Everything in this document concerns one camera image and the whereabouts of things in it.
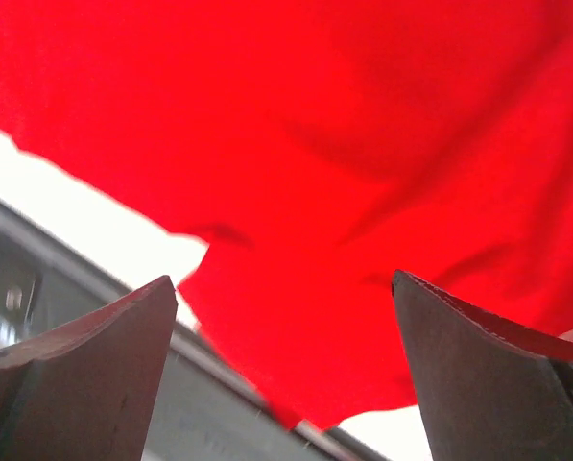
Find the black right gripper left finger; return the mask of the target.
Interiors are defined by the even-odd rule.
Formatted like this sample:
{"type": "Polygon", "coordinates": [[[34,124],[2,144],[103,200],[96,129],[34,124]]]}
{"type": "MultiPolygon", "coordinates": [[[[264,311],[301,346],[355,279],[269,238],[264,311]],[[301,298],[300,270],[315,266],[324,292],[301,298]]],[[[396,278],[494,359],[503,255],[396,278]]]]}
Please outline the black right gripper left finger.
{"type": "Polygon", "coordinates": [[[138,460],[177,312],[162,276],[0,349],[0,460],[138,460]]]}

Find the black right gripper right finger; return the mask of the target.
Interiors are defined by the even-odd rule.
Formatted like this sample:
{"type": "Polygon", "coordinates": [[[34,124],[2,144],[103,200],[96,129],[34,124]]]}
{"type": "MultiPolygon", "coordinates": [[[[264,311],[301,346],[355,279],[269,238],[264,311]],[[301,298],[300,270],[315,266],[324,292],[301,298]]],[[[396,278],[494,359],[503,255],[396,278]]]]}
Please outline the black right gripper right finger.
{"type": "Polygon", "coordinates": [[[397,322],[436,460],[573,460],[573,343],[393,277],[397,322]]]}

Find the red t-shirt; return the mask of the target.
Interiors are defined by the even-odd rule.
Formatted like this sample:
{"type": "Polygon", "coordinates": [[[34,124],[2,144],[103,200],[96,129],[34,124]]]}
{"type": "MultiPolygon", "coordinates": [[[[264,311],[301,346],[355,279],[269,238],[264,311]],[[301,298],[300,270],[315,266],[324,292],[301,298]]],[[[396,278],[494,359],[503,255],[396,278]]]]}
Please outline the red t-shirt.
{"type": "Polygon", "coordinates": [[[573,330],[573,1],[0,1],[0,130],[208,244],[287,426],[416,402],[396,270],[573,330]]]}

